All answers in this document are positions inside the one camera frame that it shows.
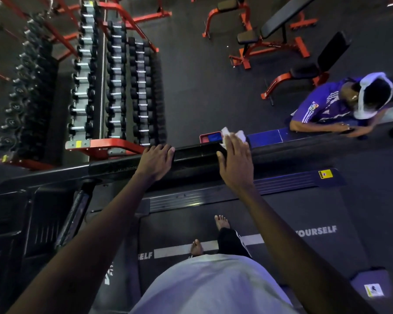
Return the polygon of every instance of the white shirt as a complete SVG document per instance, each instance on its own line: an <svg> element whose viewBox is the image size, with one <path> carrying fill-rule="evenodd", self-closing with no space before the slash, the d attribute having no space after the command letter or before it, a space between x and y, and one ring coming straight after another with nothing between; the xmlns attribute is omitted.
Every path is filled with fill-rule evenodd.
<svg viewBox="0 0 393 314"><path fill-rule="evenodd" d="M130 314L296 314L272 276L252 259L206 254L167 269Z"/></svg>

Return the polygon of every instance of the white tissue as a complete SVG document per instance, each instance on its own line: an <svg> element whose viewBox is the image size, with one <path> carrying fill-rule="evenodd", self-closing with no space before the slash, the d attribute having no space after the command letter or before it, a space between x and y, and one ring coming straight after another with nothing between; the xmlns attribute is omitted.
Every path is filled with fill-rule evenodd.
<svg viewBox="0 0 393 314"><path fill-rule="evenodd" d="M228 135L230 135L230 132L229 132L229 130L227 129L227 127L224 127L222 130L221 130L221 133L222 133L222 136L223 136L223 142L222 143L220 143L220 145L223 147L223 148L226 148L225 147L225 142L224 142L224 138L226 137L226 136L228 136ZM246 136L245 136L245 133L243 132L243 131L237 131L236 133L235 133L235 135L236 135L236 137L238 137L239 139L241 139L243 142L246 142Z"/></svg>

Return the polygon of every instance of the person's left arm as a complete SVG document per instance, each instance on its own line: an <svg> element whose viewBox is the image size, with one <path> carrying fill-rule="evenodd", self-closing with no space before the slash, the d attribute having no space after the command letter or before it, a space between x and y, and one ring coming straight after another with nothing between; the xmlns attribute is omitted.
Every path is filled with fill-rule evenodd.
<svg viewBox="0 0 393 314"><path fill-rule="evenodd" d="M356 127L351 127L354 129L351 133L347 134L346 136L349 138L355 138L355 137L360 137L363 135L366 135L370 133L371 131L374 130L375 126L378 125L384 114L386 113L387 109L380 110L374 117L372 117L368 121L368 125L365 127L361 126L356 126Z"/></svg>
<svg viewBox="0 0 393 314"><path fill-rule="evenodd" d="M35 277L7 314L88 313L145 191L170 169L175 149L146 149L118 195Z"/></svg>

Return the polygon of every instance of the white sticker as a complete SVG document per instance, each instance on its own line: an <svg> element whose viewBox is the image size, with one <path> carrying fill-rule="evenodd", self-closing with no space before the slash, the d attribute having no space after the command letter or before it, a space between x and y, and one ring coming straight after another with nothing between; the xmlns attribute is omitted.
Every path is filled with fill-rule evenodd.
<svg viewBox="0 0 393 314"><path fill-rule="evenodd" d="M384 293L379 284L366 284L364 285L367 295L371 298L376 296L384 296Z"/></svg>

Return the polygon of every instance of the person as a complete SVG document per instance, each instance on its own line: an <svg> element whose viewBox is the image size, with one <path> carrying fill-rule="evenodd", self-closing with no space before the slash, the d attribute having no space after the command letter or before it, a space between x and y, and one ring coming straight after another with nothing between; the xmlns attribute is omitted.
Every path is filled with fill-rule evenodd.
<svg viewBox="0 0 393 314"><path fill-rule="evenodd" d="M349 280L306 244L258 193L249 145L233 133L225 137L225 145L227 159L217 153L220 175L246 205L283 279L305 310L311 314L376 314ZM174 151L168 145L146 149L128 184L50 260L7 313L88 313L145 191L169 171ZM195 241L195 257L157 277L131 314L296 313L266 269L246 254L227 219L218 216L215 221L223 236L220 253L199 255L202 251Z"/></svg>
<svg viewBox="0 0 393 314"><path fill-rule="evenodd" d="M290 130L298 132L344 132L348 137L370 133L386 113L393 98L393 81L385 73L346 78L317 87L292 114ZM357 126L345 123L354 117Z"/></svg>

